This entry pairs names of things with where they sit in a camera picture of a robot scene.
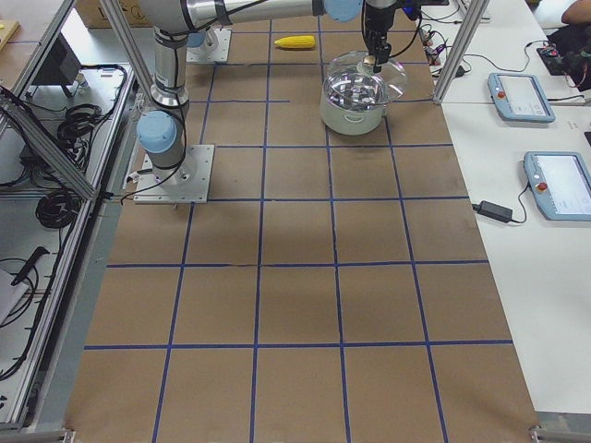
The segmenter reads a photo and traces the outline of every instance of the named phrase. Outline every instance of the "cardboard box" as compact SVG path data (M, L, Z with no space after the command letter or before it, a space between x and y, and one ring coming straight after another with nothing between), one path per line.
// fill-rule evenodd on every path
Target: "cardboard box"
M139 0L119 0L129 26L134 28L151 28L139 8ZM76 10L87 28L111 28L109 20L104 14L100 0L78 0Z

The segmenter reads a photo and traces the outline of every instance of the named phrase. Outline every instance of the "white pot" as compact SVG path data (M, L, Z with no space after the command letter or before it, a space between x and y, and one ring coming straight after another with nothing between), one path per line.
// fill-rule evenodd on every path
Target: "white pot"
M373 106L366 111L351 111L330 103L324 94L320 98L320 117L326 126L339 134L360 136L380 125L385 105Z

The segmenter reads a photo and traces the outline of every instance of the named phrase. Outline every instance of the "glass lid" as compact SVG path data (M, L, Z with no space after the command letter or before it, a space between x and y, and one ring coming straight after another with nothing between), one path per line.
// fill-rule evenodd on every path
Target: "glass lid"
M328 67L324 93L333 104L348 110L364 111L383 106L403 95L407 85L406 73L398 62L391 60L373 72L368 53L355 51L343 54Z

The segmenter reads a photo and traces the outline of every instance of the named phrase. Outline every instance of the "touchscreen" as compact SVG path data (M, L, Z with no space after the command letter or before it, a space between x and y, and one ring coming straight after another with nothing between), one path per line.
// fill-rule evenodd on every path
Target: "touchscreen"
M500 76L500 79L509 106L515 115L546 115L531 78Z
M573 155L537 155L559 214L591 215L591 190Z

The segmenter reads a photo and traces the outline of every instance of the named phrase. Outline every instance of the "yellow corn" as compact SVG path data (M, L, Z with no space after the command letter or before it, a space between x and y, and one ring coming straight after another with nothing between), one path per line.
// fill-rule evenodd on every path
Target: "yellow corn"
M276 40L275 45L282 49L312 49L316 46L313 35L294 35Z

